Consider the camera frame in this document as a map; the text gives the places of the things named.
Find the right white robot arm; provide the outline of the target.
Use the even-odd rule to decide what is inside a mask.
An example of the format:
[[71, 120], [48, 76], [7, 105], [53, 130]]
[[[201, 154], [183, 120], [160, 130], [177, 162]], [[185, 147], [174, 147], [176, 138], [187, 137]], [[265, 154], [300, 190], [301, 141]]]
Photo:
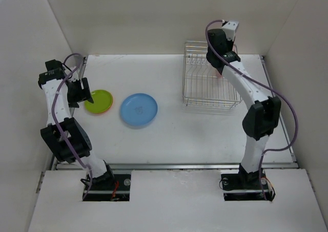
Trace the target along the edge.
[[228, 47], [222, 29], [206, 31], [208, 41], [207, 60], [241, 96], [247, 107], [242, 128], [247, 135], [244, 157], [239, 165], [238, 184], [248, 188], [256, 182], [260, 173], [260, 158], [269, 136], [278, 126], [281, 101], [267, 96], [245, 69], [241, 58]]

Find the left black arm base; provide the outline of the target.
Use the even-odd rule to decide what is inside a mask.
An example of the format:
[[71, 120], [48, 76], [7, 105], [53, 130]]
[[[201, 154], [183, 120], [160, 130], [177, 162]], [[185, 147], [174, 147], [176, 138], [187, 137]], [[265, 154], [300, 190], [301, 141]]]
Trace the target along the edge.
[[114, 179], [92, 183], [89, 188], [90, 177], [81, 179], [84, 185], [82, 201], [90, 202], [126, 202], [130, 201], [131, 174], [114, 174]]

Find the blue plastic plate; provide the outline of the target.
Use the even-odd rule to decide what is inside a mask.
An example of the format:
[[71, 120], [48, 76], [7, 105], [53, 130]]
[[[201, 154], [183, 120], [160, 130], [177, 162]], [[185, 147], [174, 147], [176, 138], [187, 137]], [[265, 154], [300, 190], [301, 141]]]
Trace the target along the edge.
[[156, 100], [145, 93], [128, 96], [121, 103], [119, 114], [121, 120], [132, 127], [142, 128], [151, 123], [158, 112]]

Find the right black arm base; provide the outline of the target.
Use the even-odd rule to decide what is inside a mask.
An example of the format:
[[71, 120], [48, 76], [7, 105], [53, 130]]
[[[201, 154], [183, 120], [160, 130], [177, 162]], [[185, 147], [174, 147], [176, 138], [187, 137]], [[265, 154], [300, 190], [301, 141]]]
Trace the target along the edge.
[[259, 179], [258, 172], [250, 175], [240, 172], [222, 172], [219, 182], [220, 188], [223, 190], [223, 198], [225, 201], [270, 201], [275, 199], [276, 192], [262, 171]]

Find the green plastic plate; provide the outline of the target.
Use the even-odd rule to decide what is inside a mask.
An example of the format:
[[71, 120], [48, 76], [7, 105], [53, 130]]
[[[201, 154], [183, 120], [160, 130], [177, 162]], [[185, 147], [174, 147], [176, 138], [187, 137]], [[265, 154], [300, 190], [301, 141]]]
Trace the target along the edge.
[[95, 90], [91, 92], [93, 103], [85, 101], [85, 109], [89, 113], [101, 114], [106, 112], [113, 104], [113, 96], [106, 90]]

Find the pink plastic plate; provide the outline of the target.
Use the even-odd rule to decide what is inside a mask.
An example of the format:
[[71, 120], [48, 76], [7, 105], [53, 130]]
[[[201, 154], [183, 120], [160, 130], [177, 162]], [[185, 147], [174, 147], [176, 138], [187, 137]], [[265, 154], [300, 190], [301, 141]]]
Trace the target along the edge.
[[220, 54], [219, 56], [221, 57], [221, 59], [213, 52], [210, 47], [208, 47], [207, 60], [211, 64], [211, 66], [216, 69], [216, 73], [219, 77], [222, 75], [226, 63], [230, 64], [234, 61], [240, 61], [240, 57], [233, 50], [228, 51], [224, 54]]

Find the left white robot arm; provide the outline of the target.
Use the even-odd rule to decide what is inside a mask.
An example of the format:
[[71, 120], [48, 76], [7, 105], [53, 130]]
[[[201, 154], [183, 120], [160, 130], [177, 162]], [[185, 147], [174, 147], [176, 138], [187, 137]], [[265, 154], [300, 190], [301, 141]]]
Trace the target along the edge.
[[45, 63], [38, 85], [46, 96], [48, 119], [40, 134], [59, 162], [76, 163], [89, 172], [86, 185], [100, 185], [110, 189], [115, 182], [110, 166], [92, 152], [91, 140], [71, 114], [80, 102], [93, 102], [88, 80], [79, 78], [77, 67], [69, 74], [58, 60]]

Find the orange plastic plate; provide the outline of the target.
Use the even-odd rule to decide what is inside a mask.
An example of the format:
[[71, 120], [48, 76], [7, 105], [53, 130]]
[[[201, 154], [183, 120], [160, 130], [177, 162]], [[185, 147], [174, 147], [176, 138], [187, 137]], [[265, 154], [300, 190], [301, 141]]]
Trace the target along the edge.
[[113, 104], [113, 96], [111, 94], [99, 94], [95, 100], [95, 113], [101, 114], [108, 111]]

